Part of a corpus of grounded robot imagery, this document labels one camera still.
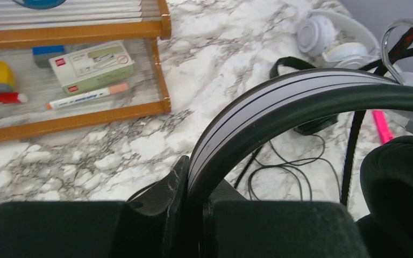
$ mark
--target white marble countertop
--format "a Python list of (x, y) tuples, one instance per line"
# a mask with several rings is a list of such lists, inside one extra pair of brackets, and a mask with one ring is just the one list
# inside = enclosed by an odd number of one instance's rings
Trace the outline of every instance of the white marble countertop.
[[(273, 62), (303, 57), (295, 45), (295, 24), (310, 9), (333, 8), (323, 0), (169, 0), (172, 39), (159, 42), (173, 112), (39, 138), (0, 144), (0, 202), (10, 200), (128, 199), (161, 179), (180, 155), (189, 155), (208, 123), (230, 101), (268, 79)], [(341, 174), (350, 114), (320, 133), (327, 141), (324, 158)], [(391, 123), (395, 134), (400, 128)], [(287, 132), (273, 144), (289, 160), (315, 156), (313, 137)], [(368, 213), (357, 177), (360, 161), (379, 145), (371, 117), (362, 127), (352, 181), (349, 211), (357, 219)], [(261, 162), (277, 162), (265, 150)], [(229, 173), (233, 182), (243, 165)], [(338, 201), (329, 166), (315, 162), (302, 168), (313, 199)], [(302, 180), (304, 199), (308, 199)], [(262, 199), (299, 199), (296, 181), (268, 170), (254, 180)], [(239, 191), (247, 195), (245, 183)]]

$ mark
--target gray wall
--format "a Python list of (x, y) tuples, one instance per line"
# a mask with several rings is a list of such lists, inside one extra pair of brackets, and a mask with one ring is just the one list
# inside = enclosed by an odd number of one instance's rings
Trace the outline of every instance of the gray wall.
[[(413, 0), (340, 0), (352, 17), (374, 33), (380, 42), (385, 29), (401, 18), (413, 18)], [(408, 27), (398, 27), (389, 38), (391, 48)], [(413, 72), (413, 58), (396, 63), (403, 71)]]

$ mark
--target metal ring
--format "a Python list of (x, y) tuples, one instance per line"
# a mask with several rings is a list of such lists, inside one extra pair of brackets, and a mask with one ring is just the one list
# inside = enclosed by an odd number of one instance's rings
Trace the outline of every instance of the metal ring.
[(384, 34), (384, 37), (382, 37), (382, 41), (381, 41), (381, 58), (382, 58), (382, 63), (389, 70), (389, 73), (395, 78), (395, 80), (399, 84), (404, 85), (405, 84), (404, 79), (403, 77), (401, 77), (401, 75), (398, 73), (398, 71), (393, 67), (392, 63), (390, 62), (389, 53), (387, 50), (387, 40), (389, 38), (391, 31), (394, 28), (401, 26), (401, 25), (405, 25), (405, 26), (409, 26), (413, 28), (413, 19), (398, 20), (387, 28)]

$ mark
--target small cardboard box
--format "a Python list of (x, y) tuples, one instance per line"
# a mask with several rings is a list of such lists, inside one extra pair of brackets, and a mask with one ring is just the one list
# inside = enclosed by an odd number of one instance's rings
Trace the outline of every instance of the small cardboard box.
[(121, 81), (134, 73), (134, 61), (122, 41), (51, 58), (49, 62), (62, 89), (70, 96)]

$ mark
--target pink pen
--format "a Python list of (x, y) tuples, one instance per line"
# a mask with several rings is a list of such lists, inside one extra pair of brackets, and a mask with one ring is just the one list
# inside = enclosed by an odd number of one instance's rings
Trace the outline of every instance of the pink pen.
[(393, 139), (393, 134), (387, 125), (386, 116), (384, 112), (380, 110), (373, 110), (374, 123), (378, 129), (379, 137), (381, 138), (381, 143), (385, 144), (386, 142)]

